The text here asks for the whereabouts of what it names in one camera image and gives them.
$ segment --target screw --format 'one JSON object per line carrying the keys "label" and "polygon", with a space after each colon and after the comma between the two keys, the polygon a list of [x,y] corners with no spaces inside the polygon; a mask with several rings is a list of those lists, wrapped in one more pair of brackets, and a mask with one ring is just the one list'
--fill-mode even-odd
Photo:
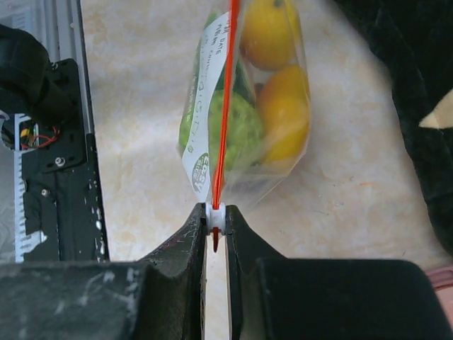
{"label": "screw", "polygon": [[61,168],[62,166],[64,166],[64,163],[66,163],[66,160],[63,158],[63,157],[57,157],[55,159],[55,164]]}

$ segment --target guava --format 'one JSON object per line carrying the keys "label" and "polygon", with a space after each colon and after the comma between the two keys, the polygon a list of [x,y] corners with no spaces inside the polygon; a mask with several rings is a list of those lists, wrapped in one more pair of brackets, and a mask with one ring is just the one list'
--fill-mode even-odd
{"label": "guava", "polygon": [[[211,25],[219,16],[221,16],[220,12],[217,11],[211,12],[211,14],[207,17],[205,28]],[[198,80],[198,72],[200,71],[200,46],[201,39],[198,42],[197,52],[195,54],[195,62],[193,65],[193,77],[195,81]],[[216,90],[224,89],[224,79],[225,79],[225,66],[222,70],[222,73],[220,74],[219,80],[217,81],[217,85],[215,88]],[[241,55],[239,55],[238,61],[236,63],[233,91],[243,96],[243,98],[246,99],[250,104],[253,105],[255,104],[256,93],[254,88],[250,62],[247,62]]]}
{"label": "guava", "polygon": [[[215,91],[212,96],[209,116],[210,172],[215,170],[219,156],[220,132],[224,92]],[[179,147],[182,155],[188,143],[192,126],[193,109],[183,116],[179,130]],[[245,169],[258,161],[263,146],[264,127],[258,111],[241,95],[232,93],[226,132],[225,171]]]}

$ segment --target black fabric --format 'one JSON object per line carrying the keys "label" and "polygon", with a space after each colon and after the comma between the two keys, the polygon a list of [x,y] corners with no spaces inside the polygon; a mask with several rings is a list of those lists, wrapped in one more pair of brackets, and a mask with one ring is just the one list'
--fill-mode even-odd
{"label": "black fabric", "polygon": [[453,88],[453,0],[334,1],[390,72],[432,226],[453,255],[453,129],[419,127]]}

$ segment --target orange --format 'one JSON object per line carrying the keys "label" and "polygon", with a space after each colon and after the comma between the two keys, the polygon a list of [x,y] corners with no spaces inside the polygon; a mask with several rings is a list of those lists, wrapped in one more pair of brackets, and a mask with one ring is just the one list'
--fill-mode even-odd
{"label": "orange", "polygon": [[311,114],[309,83],[298,65],[274,74],[258,97],[265,129],[263,164],[274,164],[288,174],[299,161],[308,141]]}
{"label": "orange", "polygon": [[250,63],[272,71],[288,65],[300,48],[302,31],[290,0],[252,0],[241,35],[241,51]]}

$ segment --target marble floor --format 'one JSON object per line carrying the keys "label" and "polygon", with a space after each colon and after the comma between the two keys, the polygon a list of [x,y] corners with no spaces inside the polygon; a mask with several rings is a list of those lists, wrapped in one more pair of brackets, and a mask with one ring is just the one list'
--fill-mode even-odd
{"label": "marble floor", "polygon": [[[150,252],[196,202],[176,143],[212,1],[171,1],[82,1],[113,260]],[[386,70],[332,1],[295,3],[311,86],[311,140],[291,175],[243,211],[249,224],[285,256],[398,258],[424,269],[452,262],[430,226]],[[209,340],[228,339],[223,249],[221,242],[208,254]]]}

